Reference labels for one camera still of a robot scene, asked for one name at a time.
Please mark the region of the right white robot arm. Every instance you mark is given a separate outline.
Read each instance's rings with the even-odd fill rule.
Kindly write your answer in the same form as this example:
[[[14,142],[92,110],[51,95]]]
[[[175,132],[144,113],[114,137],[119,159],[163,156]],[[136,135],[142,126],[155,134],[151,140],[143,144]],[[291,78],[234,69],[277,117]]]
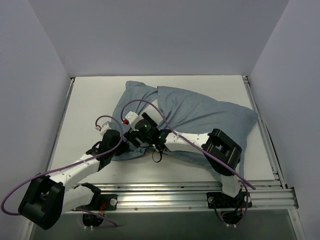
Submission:
[[[138,115],[132,111],[125,116],[123,123],[130,126],[124,136],[137,148],[148,144],[159,153],[203,154],[221,176],[223,203],[232,207],[240,201],[241,183],[236,173],[242,148],[220,129],[198,134],[160,130],[148,114]]]

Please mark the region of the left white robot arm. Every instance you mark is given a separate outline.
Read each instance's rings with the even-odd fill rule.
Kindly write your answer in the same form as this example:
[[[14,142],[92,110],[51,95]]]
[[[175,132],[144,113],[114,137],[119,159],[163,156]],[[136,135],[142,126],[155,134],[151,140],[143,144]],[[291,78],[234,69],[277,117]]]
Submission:
[[[33,179],[18,207],[18,213],[48,230],[62,214],[77,208],[104,210],[109,200],[102,196],[102,191],[91,183],[81,181],[110,164],[114,156],[120,156],[128,150],[129,144],[122,139],[120,132],[107,130],[102,140],[70,167]]]

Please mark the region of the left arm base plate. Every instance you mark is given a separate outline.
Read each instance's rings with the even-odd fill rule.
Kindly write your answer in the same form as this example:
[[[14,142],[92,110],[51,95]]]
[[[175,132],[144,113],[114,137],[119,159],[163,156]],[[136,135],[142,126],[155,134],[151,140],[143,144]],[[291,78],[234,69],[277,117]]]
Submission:
[[[115,211],[117,209],[118,195],[117,194],[97,194],[95,193],[92,200],[88,204],[81,204],[75,208],[84,209],[87,211]]]

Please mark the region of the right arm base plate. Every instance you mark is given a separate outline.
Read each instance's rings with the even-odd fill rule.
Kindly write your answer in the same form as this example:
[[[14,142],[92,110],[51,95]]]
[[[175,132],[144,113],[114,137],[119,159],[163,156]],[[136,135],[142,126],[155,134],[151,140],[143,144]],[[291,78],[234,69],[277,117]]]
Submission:
[[[236,209],[245,208],[246,200],[248,200],[248,208],[253,206],[250,194],[240,191],[236,197],[230,197],[222,192],[207,192],[207,206],[209,209]]]

